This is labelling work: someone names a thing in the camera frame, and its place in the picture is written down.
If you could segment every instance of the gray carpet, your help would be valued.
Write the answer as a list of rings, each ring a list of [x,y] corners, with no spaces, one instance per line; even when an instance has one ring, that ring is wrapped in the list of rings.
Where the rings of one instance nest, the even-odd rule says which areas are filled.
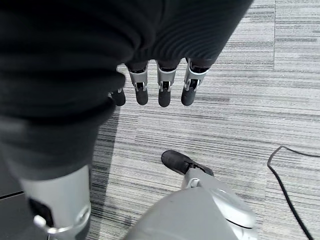
[[[211,167],[252,207],[260,239],[305,240],[267,160],[279,145],[320,155],[319,1],[256,0],[189,107],[180,101],[185,69],[183,60],[171,104],[162,108],[154,61],[145,106],[119,68],[128,80],[126,104],[100,129],[88,239],[121,239],[152,204],[180,188],[182,177],[160,160],[174,149]],[[319,240],[319,159],[281,150],[273,161]]]

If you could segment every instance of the metal joint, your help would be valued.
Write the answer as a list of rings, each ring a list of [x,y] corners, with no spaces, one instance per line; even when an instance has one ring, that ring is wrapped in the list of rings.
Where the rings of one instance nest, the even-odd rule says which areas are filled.
[[[158,75],[158,85],[160,92],[164,91],[164,82],[169,82],[168,92],[171,92],[172,85],[175,82],[176,69],[172,71],[163,71],[160,69],[159,64],[157,64],[157,75]]]
[[[145,67],[145,71],[141,72],[141,73],[135,73],[135,72],[131,72],[129,70],[129,74],[130,74],[130,78],[131,78],[131,82],[134,86],[134,89],[136,92],[139,91],[138,88],[138,83],[142,83],[142,90],[146,91],[147,90],[147,84],[148,84],[148,65],[146,65]]]
[[[187,65],[187,68],[185,70],[185,75],[184,75],[184,89],[186,91],[189,91],[191,79],[195,79],[195,80],[197,80],[196,87],[194,88],[194,91],[196,92],[198,90],[199,86],[201,85],[202,81],[204,80],[208,71],[209,71],[209,69],[206,70],[205,72],[202,72],[202,73],[197,73],[197,72],[192,71],[191,59],[188,58],[188,65]]]

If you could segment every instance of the black rubber tip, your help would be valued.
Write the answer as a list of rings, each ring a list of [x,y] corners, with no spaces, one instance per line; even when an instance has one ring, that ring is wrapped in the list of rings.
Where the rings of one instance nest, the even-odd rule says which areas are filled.
[[[189,168],[199,168],[206,174],[214,175],[210,168],[200,165],[190,157],[174,150],[167,150],[162,153],[161,161],[167,168],[181,175],[185,175]]]
[[[167,150],[162,153],[161,161],[168,169],[181,175],[187,173],[190,167],[189,163],[192,162],[190,157],[174,150]]]
[[[112,98],[115,101],[115,104],[117,106],[123,106],[126,103],[126,96],[123,89],[121,89],[121,92],[114,91],[111,93]]]
[[[142,89],[139,89],[139,91],[135,91],[135,97],[136,101],[140,105],[146,105],[148,102],[148,89],[143,91]]]
[[[168,89],[163,89],[163,91],[159,90],[159,105],[161,107],[168,107],[170,104],[170,100],[171,100],[171,92],[168,91]]]
[[[181,102],[185,106],[190,106],[195,100],[196,92],[193,87],[189,87],[189,91],[183,89],[181,95]]]

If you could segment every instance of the black wire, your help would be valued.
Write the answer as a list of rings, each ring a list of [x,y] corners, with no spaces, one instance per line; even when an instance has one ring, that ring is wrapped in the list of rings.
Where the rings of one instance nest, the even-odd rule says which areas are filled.
[[[277,172],[273,169],[273,167],[271,166],[271,160],[273,159],[273,157],[276,155],[277,152],[279,152],[280,149],[286,149],[286,150],[289,150],[293,153],[296,153],[296,154],[300,154],[300,155],[303,155],[303,156],[307,156],[307,157],[313,157],[313,158],[320,158],[320,155],[311,155],[311,154],[306,154],[306,153],[303,153],[303,152],[300,152],[300,151],[296,151],[296,150],[292,150],[286,146],[280,146],[277,148],[277,150],[275,150],[269,157],[269,160],[268,160],[268,163],[267,163],[267,166],[268,168],[271,170],[271,172],[274,174],[274,176],[276,177],[276,179],[278,180],[278,183],[282,189],[282,192],[285,196],[285,199],[286,199],[286,202],[288,203],[289,207],[290,207],[290,210],[291,212],[293,213],[295,219],[297,220],[297,222],[299,223],[301,229],[303,230],[304,234],[307,236],[307,238],[309,240],[314,240],[313,237],[311,236],[310,232],[308,231],[307,227],[304,225],[304,223],[302,222],[301,218],[299,217],[299,214],[297,213],[294,205],[292,204],[290,198],[289,198],[289,195],[287,193],[287,190],[284,186],[284,184],[282,183],[279,175],[277,174]]]

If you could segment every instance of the black fingertip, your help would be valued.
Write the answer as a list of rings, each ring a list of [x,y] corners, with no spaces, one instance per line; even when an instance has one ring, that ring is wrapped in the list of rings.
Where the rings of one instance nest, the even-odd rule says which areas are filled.
[[[140,105],[146,105],[148,102],[148,89],[143,91],[142,89],[139,89],[139,91],[135,91],[135,97],[136,101]]]
[[[126,96],[123,89],[121,89],[121,92],[114,91],[111,93],[112,98],[115,101],[115,104],[117,106],[123,106],[126,103]]]
[[[190,106],[195,100],[196,92],[193,87],[189,87],[189,91],[183,89],[181,95],[181,102],[185,106]]]
[[[168,91],[168,89],[163,89],[163,91],[159,90],[159,97],[158,97],[158,101],[159,101],[159,105],[161,107],[167,107],[170,104],[170,100],[171,100],[171,92]]]

